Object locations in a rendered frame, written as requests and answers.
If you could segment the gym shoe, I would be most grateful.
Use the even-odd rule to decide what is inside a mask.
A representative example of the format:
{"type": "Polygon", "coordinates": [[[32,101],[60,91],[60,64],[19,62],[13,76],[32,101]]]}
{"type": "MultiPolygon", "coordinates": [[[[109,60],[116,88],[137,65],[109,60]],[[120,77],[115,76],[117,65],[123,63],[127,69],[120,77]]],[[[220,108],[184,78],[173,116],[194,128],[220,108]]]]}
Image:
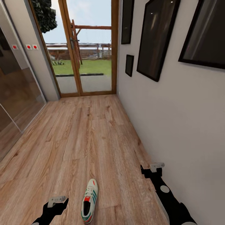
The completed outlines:
{"type": "Polygon", "coordinates": [[[94,178],[90,179],[82,202],[82,220],[84,224],[91,223],[98,195],[98,185],[94,178]]]}

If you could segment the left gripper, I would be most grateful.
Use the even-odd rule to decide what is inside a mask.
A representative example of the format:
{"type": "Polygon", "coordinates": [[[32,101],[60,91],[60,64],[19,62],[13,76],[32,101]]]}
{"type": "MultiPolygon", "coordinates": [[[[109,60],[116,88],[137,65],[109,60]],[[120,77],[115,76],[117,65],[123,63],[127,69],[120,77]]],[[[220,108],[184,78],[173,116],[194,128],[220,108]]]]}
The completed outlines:
{"type": "MultiPolygon", "coordinates": [[[[53,220],[55,215],[61,215],[63,210],[66,209],[68,204],[68,198],[64,202],[58,202],[53,207],[47,207],[48,204],[43,206],[43,214],[47,213],[51,217],[51,221],[53,220]]],[[[42,215],[43,215],[42,214],[42,215]]]]}

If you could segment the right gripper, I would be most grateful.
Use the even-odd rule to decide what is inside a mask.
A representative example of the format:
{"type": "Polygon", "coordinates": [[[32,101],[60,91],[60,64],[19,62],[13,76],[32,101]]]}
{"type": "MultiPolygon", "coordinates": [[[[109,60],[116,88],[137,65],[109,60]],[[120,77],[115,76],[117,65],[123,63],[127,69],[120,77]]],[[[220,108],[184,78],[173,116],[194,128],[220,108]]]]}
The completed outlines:
{"type": "Polygon", "coordinates": [[[151,181],[153,182],[153,180],[155,178],[161,178],[162,177],[162,169],[161,168],[157,168],[156,169],[157,172],[152,172],[150,169],[143,169],[142,165],[141,165],[141,172],[142,174],[144,174],[145,178],[150,178],[151,181]]]}

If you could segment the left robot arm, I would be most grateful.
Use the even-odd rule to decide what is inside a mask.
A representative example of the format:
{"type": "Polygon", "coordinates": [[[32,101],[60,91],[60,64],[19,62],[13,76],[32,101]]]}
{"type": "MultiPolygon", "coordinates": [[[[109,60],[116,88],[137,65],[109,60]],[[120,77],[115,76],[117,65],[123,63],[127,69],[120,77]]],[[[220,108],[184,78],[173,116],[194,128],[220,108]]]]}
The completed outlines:
{"type": "Polygon", "coordinates": [[[43,214],[31,225],[49,225],[55,215],[61,215],[66,209],[68,198],[66,196],[50,197],[49,202],[43,206],[43,214]]]}

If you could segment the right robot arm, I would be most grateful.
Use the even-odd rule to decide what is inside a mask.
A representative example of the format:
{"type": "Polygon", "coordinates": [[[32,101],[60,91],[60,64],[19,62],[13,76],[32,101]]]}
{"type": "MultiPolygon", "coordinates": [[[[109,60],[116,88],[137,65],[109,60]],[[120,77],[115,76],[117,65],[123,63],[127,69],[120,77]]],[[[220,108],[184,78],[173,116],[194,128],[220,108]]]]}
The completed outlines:
{"type": "Polygon", "coordinates": [[[155,187],[156,199],[165,214],[170,225],[197,225],[194,219],[190,216],[188,209],[183,203],[179,203],[173,196],[172,191],[162,180],[162,168],[164,163],[150,164],[150,169],[143,169],[141,172],[145,178],[150,178],[155,187]]]}

